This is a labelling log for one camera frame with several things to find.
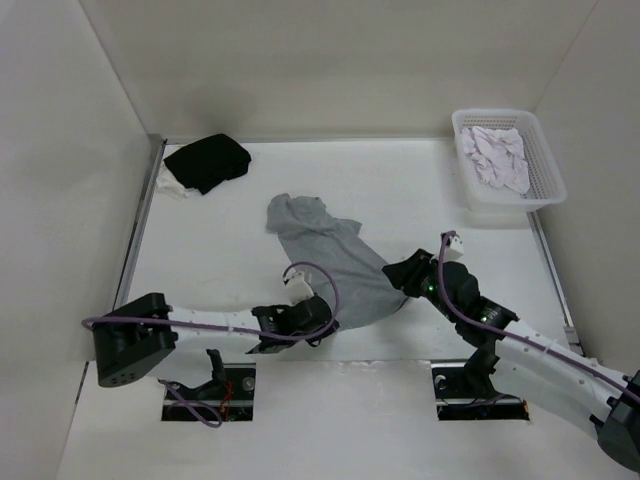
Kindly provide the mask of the grey tank top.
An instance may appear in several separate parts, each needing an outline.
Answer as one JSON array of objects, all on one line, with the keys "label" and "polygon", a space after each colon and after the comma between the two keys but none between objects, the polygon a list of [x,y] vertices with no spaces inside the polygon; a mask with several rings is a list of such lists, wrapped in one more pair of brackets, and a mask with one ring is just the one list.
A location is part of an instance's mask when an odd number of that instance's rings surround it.
[{"label": "grey tank top", "polygon": [[366,327],[394,315],[408,297],[383,273],[387,261],[359,236],[362,224],[332,216],[318,197],[275,196],[267,207],[266,229],[275,234],[292,263],[326,270],[311,280],[326,302],[340,296],[337,320],[344,330]]}]

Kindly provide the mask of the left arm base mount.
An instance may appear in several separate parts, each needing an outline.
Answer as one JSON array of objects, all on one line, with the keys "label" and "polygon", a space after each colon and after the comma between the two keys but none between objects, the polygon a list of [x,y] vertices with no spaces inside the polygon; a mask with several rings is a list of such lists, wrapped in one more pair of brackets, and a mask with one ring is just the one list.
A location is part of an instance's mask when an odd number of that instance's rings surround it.
[{"label": "left arm base mount", "polygon": [[255,363],[225,362],[218,350],[207,349],[209,368],[203,380],[161,378],[164,422],[202,422],[219,427],[227,422],[251,422],[254,416]]}]

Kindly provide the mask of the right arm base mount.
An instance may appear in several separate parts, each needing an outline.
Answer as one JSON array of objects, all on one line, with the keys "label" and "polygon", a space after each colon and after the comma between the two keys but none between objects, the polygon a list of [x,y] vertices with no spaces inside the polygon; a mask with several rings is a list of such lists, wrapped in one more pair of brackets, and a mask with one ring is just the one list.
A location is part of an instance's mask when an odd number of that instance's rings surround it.
[{"label": "right arm base mount", "polygon": [[498,357],[478,349],[467,360],[431,363],[436,412],[440,421],[529,421],[527,403],[498,392],[490,375]]}]

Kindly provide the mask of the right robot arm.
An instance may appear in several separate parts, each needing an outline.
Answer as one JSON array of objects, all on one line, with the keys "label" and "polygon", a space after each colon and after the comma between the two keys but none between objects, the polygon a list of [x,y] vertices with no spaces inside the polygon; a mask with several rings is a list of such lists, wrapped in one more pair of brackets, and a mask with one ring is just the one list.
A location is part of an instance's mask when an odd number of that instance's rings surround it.
[{"label": "right robot arm", "polygon": [[493,389],[566,420],[616,463],[639,469],[639,376],[604,367],[542,335],[513,311],[483,296],[466,266],[424,250],[382,269],[391,285],[428,300],[475,349],[464,384]]}]

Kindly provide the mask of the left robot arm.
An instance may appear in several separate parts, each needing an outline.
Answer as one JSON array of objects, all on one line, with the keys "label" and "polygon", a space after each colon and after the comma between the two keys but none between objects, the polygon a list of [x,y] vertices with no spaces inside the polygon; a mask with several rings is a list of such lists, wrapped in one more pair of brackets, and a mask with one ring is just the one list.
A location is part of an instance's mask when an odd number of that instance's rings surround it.
[{"label": "left robot arm", "polygon": [[339,329],[331,307],[316,294],[292,305],[212,312],[171,306],[153,292],[82,325],[92,334],[103,388],[155,374],[175,351],[217,350],[233,359],[277,354],[299,343],[315,347]]}]

